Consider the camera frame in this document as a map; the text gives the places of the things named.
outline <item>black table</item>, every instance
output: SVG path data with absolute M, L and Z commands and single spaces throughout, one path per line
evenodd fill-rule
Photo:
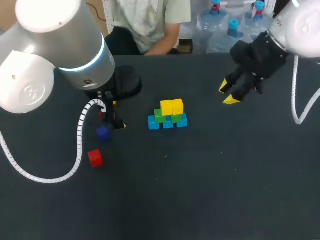
M 262 240 L 320 238 L 320 107 L 302 126 L 291 113 L 292 59 L 243 103 L 218 92 L 235 65 L 228 55 L 117 57 L 134 65 L 142 92 L 118 103 L 127 128 L 100 143 L 98 108 L 84 129 L 84 156 L 68 181 L 19 175 L 0 149 L 1 240 Z M 301 61 L 298 112 L 320 87 L 320 66 Z M 161 100 L 182 98 L 187 128 L 149 131 Z M 59 72 L 49 100 L 26 115 L 0 110 L 17 162 L 60 177 L 76 160 L 76 131 L 88 102 Z M 87 152 L 105 164 L 91 168 Z

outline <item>white cable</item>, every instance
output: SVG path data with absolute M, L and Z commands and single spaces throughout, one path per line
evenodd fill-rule
M 320 88 L 318 91 L 313 95 L 313 97 L 310 99 L 309 103 L 305 107 L 301 117 L 299 118 L 297 115 L 297 110 L 296 110 L 296 92 L 297 92 L 297 76 L 298 76 L 298 67 L 299 67 L 299 57 L 295 56 L 294 57 L 294 67 L 293 67 L 293 77 L 292 77 L 292 97 L 291 97 L 291 105 L 292 105 L 292 115 L 293 119 L 296 124 L 301 125 L 307 115 L 309 114 L 311 108 L 313 105 L 316 103 L 318 98 L 320 97 Z
M 18 165 L 18 163 L 15 161 L 14 157 L 11 155 L 10 150 L 6 144 L 5 139 L 4 139 L 4 136 L 2 135 L 2 133 L 0 131 L 0 144 L 1 144 L 1 147 L 2 147 L 6 157 L 8 158 L 9 162 L 11 163 L 11 165 L 15 168 L 15 170 L 17 170 L 25 178 L 30 179 L 35 182 L 42 183 L 42 184 L 61 183 L 65 180 L 68 180 L 69 178 L 71 178 L 78 170 L 80 163 L 81 163 L 81 159 L 82 159 L 82 131 L 83 131 L 84 121 L 86 119 L 86 116 L 87 116 L 89 109 L 93 105 L 96 105 L 96 104 L 99 105 L 100 107 L 102 107 L 102 110 L 101 110 L 102 112 L 104 112 L 104 113 L 107 112 L 106 105 L 99 99 L 91 100 L 84 107 L 84 110 L 82 111 L 79 122 L 78 122 L 78 128 L 77 128 L 77 134 L 76 134 L 76 140 L 77 140 L 76 161 L 75 161 L 73 168 L 71 169 L 71 171 L 68 174 L 66 174 L 65 176 L 59 177 L 59 178 L 55 178 L 55 179 L 45 179 L 45 178 L 36 177 L 36 176 L 33 176 L 33 175 L 27 173 L 25 170 L 23 170 Z

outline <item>water bottle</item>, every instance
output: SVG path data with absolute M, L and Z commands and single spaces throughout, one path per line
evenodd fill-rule
M 252 11 L 246 13 L 245 34 L 247 35 L 245 41 L 252 43 L 263 32 L 267 31 L 273 23 L 273 18 L 264 14 L 265 3 L 263 1 L 256 1 Z
M 231 48 L 244 37 L 244 33 L 238 31 L 239 21 L 231 19 L 227 31 L 220 31 L 208 41 L 207 54 L 229 53 Z
M 197 17 L 193 37 L 193 53 L 205 54 L 209 38 L 221 29 L 226 13 L 220 10 L 221 0 L 212 0 L 212 8 L 200 13 Z

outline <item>dark blue block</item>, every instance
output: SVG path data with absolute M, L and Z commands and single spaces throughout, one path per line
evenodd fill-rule
M 164 129 L 172 129 L 174 127 L 174 124 L 171 121 L 171 116 L 165 117 L 165 122 L 163 123 Z
M 155 116 L 148 116 L 149 130 L 158 130 L 160 128 L 159 123 L 156 123 Z
M 184 113 L 184 114 L 182 114 L 182 121 L 178 122 L 176 124 L 176 127 L 177 128 L 185 128 L 187 126 L 188 126 L 188 119 L 187 119 L 187 115 Z
M 108 141 L 111 137 L 109 129 L 105 126 L 102 126 L 95 130 L 95 133 L 98 139 L 103 143 Z

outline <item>blue bottle cap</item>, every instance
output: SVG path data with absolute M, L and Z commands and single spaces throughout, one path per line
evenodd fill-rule
M 255 8 L 258 10 L 258 11 L 261 11 L 265 8 L 265 3 L 263 1 L 256 1 L 255 3 Z
M 229 29 L 230 30 L 238 30 L 239 21 L 237 19 L 230 19 L 229 21 Z

